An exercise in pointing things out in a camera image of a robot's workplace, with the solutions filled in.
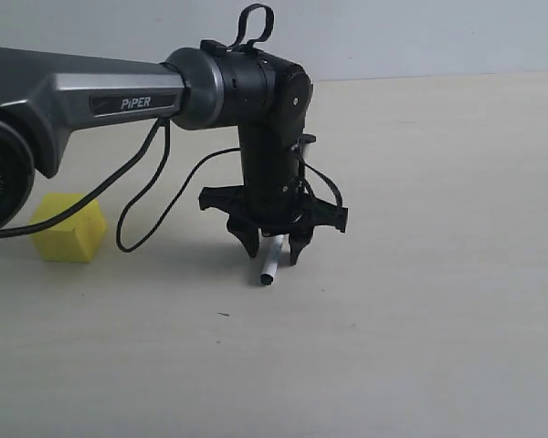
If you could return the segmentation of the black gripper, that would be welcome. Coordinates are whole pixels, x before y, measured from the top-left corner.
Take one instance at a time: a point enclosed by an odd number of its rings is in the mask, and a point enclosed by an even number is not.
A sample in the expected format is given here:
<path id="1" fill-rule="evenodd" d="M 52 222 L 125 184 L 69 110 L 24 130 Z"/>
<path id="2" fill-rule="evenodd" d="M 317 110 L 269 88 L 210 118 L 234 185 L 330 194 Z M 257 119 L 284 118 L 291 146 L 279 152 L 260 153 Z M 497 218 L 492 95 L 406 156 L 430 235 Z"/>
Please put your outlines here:
<path id="1" fill-rule="evenodd" d="M 316 141 L 300 136 L 289 147 L 275 141 L 241 140 L 243 183 L 238 186 L 206 187 L 199 195 L 199 206 L 216 208 L 234 218 L 227 220 L 227 231 L 245 248 L 250 258 L 259 250 L 258 228 L 275 234 L 289 234 L 290 265 L 311 243 L 311 228 L 330 226 L 346 231 L 348 209 L 337 185 L 309 165 L 304 152 Z M 329 203 L 315 196 L 306 179 L 306 169 L 319 176 L 335 198 Z"/>

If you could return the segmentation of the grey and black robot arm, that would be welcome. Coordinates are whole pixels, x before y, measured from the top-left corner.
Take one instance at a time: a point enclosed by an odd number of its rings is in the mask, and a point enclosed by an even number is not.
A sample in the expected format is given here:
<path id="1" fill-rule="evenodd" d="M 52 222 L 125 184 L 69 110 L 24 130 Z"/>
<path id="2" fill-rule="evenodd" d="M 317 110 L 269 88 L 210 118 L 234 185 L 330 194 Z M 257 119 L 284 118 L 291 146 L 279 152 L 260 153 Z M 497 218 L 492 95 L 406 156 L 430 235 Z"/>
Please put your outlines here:
<path id="1" fill-rule="evenodd" d="M 301 65 L 251 44 L 206 40 L 160 64 L 0 47 L 0 239 L 46 230 L 83 207 L 9 226 L 35 175 L 58 172 L 73 132 L 151 120 L 155 130 L 236 127 L 243 182 L 206 187 L 199 206 L 227 214 L 250 256 L 261 237 L 286 235 L 296 263 L 316 227 L 344 231 L 348 220 L 342 200 L 317 198 L 305 177 L 312 92 Z"/>

